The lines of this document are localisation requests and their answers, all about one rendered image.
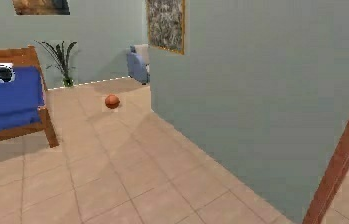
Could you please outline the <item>green house plant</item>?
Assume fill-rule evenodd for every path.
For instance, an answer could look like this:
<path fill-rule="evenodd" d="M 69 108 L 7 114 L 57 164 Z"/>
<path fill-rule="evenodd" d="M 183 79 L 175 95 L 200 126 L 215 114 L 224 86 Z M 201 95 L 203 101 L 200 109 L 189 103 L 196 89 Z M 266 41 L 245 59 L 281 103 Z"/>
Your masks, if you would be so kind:
<path fill-rule="evenodd" d="M 65 41 L 52 45 L 46 41 L 38 41 L 38 44 L 50 54 L 57 68 L 62 75 L 62 82 L 64 87 L 72 87 L 74 80 L 70 75 L 72 67 L 70 66 L 70 57 L 73 48 L 77 45 L 76 41 L 70 42 L 66 45 Z"/>

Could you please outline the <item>black and white round object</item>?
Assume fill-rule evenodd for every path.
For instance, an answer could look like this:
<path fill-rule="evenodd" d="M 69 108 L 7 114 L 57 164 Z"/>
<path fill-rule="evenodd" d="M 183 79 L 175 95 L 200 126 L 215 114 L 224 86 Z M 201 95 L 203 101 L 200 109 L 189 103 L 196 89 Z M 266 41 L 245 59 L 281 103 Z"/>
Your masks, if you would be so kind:
<path fill-rule="evenodd" d="M 10 83 L 15 80 L 12 63 L 0 63 L 0 83 Z"/>

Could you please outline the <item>gold framed grey picture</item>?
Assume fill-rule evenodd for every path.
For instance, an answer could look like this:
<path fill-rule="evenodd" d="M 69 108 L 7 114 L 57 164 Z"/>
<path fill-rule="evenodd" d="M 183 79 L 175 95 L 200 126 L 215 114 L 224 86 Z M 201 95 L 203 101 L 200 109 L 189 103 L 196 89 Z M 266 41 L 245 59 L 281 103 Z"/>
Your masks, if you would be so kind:
<path fill-rule="evenodd" d="M 145 0 L 148 43 L 185 53 L 185 0 Z"/>

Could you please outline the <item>wooden bed with blue cover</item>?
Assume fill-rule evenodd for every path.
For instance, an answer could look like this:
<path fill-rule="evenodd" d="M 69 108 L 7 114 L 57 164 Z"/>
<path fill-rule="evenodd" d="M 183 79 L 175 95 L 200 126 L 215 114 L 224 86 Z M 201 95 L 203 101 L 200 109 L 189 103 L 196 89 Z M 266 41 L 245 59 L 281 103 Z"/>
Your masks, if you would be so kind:
<path fill-rule="evenodd" d="M 15 72 L 13 82 L 0 83 L 0 141 L 44 131 L 49 146 L 58 146 L 35 47 L 0 49 L 0 63 L 12 63 Z"/>

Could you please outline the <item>orange basketball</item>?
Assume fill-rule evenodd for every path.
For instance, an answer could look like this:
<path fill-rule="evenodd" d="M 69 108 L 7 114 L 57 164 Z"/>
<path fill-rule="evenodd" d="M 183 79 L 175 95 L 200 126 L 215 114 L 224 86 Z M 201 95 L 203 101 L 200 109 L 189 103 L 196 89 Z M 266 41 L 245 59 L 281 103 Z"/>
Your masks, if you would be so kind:
<path fill-rule="evenodd" d="M 110 94 L 105 98 L 105 105 L 109 109 L 115 109 L 120 105 L 120 99 L 116 95 Z"/>

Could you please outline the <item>brown and dark framed picture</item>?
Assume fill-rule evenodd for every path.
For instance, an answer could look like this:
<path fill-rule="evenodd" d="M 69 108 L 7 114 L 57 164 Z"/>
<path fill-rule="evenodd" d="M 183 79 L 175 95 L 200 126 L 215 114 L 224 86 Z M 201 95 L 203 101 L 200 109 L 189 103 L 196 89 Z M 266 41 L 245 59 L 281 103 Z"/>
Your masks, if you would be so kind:
<path fill-rule="evenodd" d="M 12 0 L 17 15 L 69 15 L 67 0 Z"/>

